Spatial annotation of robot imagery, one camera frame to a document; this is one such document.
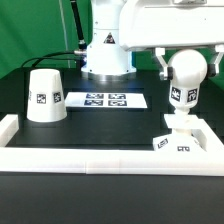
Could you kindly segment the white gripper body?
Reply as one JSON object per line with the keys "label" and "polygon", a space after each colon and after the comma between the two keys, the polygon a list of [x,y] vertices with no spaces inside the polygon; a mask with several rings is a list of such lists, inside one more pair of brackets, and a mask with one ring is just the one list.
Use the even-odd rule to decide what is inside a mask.
{"label": "white gripper body", "polygon": [[224,0],[128,0],[119,19],[127,51],[224,44]]}

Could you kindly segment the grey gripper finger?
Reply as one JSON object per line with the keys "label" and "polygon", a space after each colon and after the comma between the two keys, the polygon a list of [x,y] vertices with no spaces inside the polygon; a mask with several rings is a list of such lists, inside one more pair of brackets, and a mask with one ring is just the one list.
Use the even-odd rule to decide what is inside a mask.
{"label": "grey gripper finger", "polygon": [[207,76],[208,77],[215,77],[220,72],[219,64],[222,61],[222,58],[224,57],[224,44],[215,45],[213,48],[213,56],[208,64],[208,71]]}
{"label": "grey gripper finger", "polygon": [[173,78],[173,68],[166,63],[164,56],[165,56],[164,48],[154,49],[154,58],[160,67],[159,76],[160,79],[163,81],[171,80]]}

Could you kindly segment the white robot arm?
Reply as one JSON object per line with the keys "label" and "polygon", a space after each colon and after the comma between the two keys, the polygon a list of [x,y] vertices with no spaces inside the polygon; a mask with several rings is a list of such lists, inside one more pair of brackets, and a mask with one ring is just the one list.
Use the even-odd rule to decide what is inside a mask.
{"label": "white robot arm", "polygon": [[97,78],[132,73],[131,54],[152,50],[164,71],[167,49],[212,48],[224,57],[224,0],[91,0],[93,37],[82,71]]}

